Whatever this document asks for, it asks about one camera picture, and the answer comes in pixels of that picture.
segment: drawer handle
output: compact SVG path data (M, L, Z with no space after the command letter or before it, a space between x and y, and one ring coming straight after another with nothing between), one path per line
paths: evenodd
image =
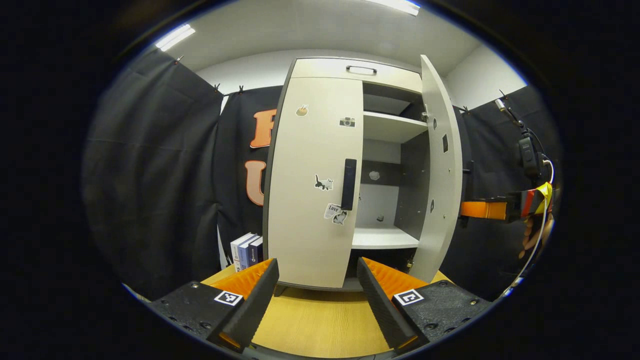
M372 67L364 67L364 66L353 66L353 65L347 65L347 71L351 71L352 67L358 67L360 69L368 69L368 70L373 70L373 75L377 74L378 71Z

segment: hand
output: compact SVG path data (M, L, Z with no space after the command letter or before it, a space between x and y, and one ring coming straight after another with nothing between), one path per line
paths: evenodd
M527 217L524 220L524 222L525 224L527 224L527 229L524 231L524 239L522 240L522 246L524 247L524 250L518 254L518 259L522 259L524 257L525 251L535 246L536 241L538 241L538 236L540 236L540 231L543 231L542 239L540 239L540 242L541 242L540 247L545 246L545 244L547 243L547 238L551 233L551 228L553 228L554 226L554 217L553 215L551 215L551 213L549 213L547 215L547 221L545 222L544 230L538 229L538 231L536 231L536 233L533 234L533 236L530 236L531 231L533 229L533 218Z

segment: cabinet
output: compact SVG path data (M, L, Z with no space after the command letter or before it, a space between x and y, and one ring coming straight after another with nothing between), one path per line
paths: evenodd
M460 136L421 60L421 76L357 59L293 61L264 188L264 256L278 258L281 284L357 290L359 256L425 281L440 267L460 207Z

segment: book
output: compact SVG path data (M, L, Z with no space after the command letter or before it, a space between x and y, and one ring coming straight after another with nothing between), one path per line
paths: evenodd
M240 271L240 256L238 254L238 245L246 242L249 239L252 239L253 237L254 234L247 233L231 242L231 256L234 260L234 267L236 268L236 272Z
M249 244L249 266L262 262L262 237Z
M249 267L249 244L259 238L259 235L253 235L249 240L246 240L242 244L238 245L238 257L240 258L240 270L244 270Z

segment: ceiling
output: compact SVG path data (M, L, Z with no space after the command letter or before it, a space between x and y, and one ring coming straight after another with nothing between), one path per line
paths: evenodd
M193 71L259 53L334 49L420 67L420 54L446 76L480 43L425 9L414 17L363 0L236 0L189 22L196 33L167 51Z

